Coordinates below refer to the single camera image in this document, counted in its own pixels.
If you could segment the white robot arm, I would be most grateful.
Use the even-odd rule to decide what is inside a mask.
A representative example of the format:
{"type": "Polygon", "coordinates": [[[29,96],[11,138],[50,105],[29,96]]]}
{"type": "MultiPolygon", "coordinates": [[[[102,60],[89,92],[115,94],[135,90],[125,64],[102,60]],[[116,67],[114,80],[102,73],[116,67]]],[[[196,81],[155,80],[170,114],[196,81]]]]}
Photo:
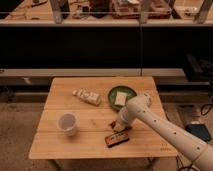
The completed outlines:
{"type": "Polygon", "coordinates": [[[144,122],[201,171],[213,171],[213,147],[157,115],[151,105],[152,100],[148,93],[137,95],[121,108],[116,122],[123,127],[130,126],[135,119],[144,122]]]}

